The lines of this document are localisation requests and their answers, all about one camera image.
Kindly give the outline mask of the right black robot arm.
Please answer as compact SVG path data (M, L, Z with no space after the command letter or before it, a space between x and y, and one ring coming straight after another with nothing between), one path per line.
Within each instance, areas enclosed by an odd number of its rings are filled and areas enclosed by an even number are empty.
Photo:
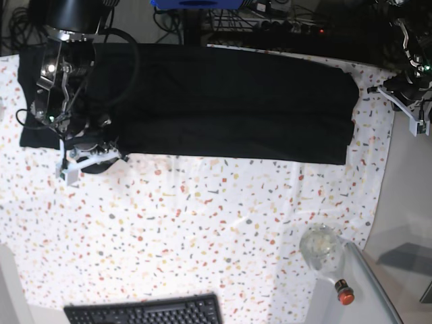
M106 127L109 111L134 90L140 68L138 44L123 30L106 27L117 1L49 1L45 16L47 43L34 95L28 99L20 146L29 148L111 148ZM95 36L115 35L132 47L133 69L128 85L112 99L92 99L86 87L100 59Z

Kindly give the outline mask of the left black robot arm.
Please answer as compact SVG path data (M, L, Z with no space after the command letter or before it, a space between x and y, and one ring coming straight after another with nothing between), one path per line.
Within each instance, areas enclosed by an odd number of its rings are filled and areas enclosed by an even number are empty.
M423 100L431 92L431 2L378 1L377 8L389 20L400 73L384 87L404 104Z

